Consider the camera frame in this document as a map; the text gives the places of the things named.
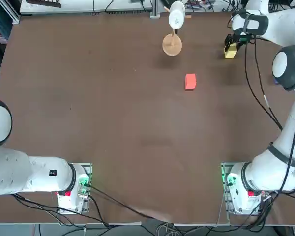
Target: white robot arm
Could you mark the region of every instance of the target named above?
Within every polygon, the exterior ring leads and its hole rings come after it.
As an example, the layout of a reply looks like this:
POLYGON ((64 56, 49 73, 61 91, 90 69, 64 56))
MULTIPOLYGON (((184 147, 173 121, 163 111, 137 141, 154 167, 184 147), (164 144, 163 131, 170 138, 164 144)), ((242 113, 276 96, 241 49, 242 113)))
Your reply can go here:
MULTIPOLYGON (((286 91, 295 91, 295 9, 268 12, 268 1, 250 0, 246 10, 232 22, 236 35, 252 34, 283 46, 272 64, 272 73, 286 91)), ((236 163, 227 183, 236 214, 250 214, 260 203, 261 191, 275 191, 282 186, 291 153, 295 130, 295 101, 282 133, 268 149, 251 163, 236 163)), ((295 189, 295 147, 283 190, 295 189)))
MULTIPOLYGON (((12 115, 0 101, 0 146, 12 130, 12 115)), ((58 157, 27 156, 0 147, 0 195, 19 192, 57 192, 58 206, 82 213, 89 176, 79 164, 58 157)))

